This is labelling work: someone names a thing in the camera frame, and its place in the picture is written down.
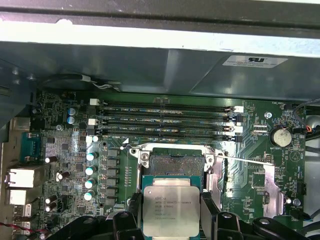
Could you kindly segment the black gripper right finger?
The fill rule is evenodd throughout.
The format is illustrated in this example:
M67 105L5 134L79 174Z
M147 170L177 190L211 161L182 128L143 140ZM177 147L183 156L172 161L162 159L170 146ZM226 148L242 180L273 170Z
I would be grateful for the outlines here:
M308 237L270 217L251 224L232 212L221 211L210 192L200 195L200 225L208 240L307 240Z

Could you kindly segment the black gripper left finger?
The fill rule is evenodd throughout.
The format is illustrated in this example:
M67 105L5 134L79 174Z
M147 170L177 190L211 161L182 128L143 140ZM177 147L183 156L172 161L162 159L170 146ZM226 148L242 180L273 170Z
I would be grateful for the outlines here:
M81 216L58 231L60 240L142 240L139 226L142 193L134 193L128 209L113 216Z

